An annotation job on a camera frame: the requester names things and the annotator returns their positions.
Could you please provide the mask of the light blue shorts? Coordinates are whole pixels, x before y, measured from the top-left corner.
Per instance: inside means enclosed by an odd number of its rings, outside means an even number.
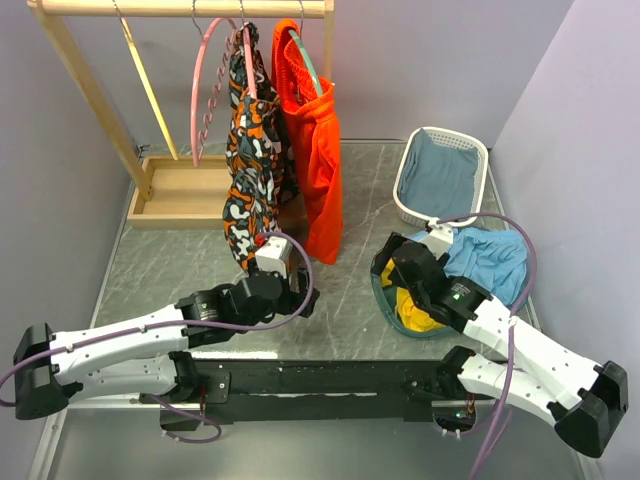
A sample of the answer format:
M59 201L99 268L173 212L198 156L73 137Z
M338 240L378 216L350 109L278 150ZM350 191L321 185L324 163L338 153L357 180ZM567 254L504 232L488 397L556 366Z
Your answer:
M444 266L448 277L472 280L505 306L511 307L524 288L528 252L517 231L455 229L448 254Z

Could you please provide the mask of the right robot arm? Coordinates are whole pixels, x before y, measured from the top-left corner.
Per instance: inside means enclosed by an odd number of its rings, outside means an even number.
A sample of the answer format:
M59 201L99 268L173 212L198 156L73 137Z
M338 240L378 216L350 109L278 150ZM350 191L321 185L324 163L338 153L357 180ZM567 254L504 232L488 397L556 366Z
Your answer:
M446 276L444 256L431 239L393 232L371 265L376 284L406 290L418 311L508 361L454 348L437 376L440 391L453 399L466 392L504 399L551 425L575 451L601 457L629 407L626 370L572 352L477 283Z

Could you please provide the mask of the pink plastic hanger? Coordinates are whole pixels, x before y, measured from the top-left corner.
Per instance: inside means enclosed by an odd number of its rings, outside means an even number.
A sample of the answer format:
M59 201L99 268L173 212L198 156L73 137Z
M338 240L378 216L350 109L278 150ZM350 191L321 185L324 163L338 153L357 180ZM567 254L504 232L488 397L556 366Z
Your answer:
M191 2L191 19L192 23L198 30L201 43L198 49L191 86L191 100L190 100L190 142L191 142L191 155L192 163L195 168L198 168L201 164L201 159L204 151L204 143L209 134L209 126L212 123L214 117L214 110L218 103L218 95L222 90L222 80L227 73L229 58L231 56L233 37L237 31L236 24L230 18L214 18L205 32L197 24L196 20L196 0ZM221 63L216 70L216 83L212 87L211 97L207 100L207 111L204 114L202 120L203 128L199 128L199 92L202 70L205 62L205 57L209 42L214 34L217 26L226 21L231 28L231 33L224 40L224 50L221 57Z

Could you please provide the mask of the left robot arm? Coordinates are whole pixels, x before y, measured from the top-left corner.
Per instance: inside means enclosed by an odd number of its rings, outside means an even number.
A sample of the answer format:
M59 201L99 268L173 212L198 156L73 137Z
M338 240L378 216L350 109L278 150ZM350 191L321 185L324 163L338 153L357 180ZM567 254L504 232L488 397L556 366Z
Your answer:
M256 271L236 284L197 291L155 312L82 331L54 332L46 323L25 330L2 377L15 398L3 401L19 420L58 413L79 400L141 393L184 402L200 378L191 350L228 342L236 334L273 330L309 317L319 297L312 271L297 284L277 272Z

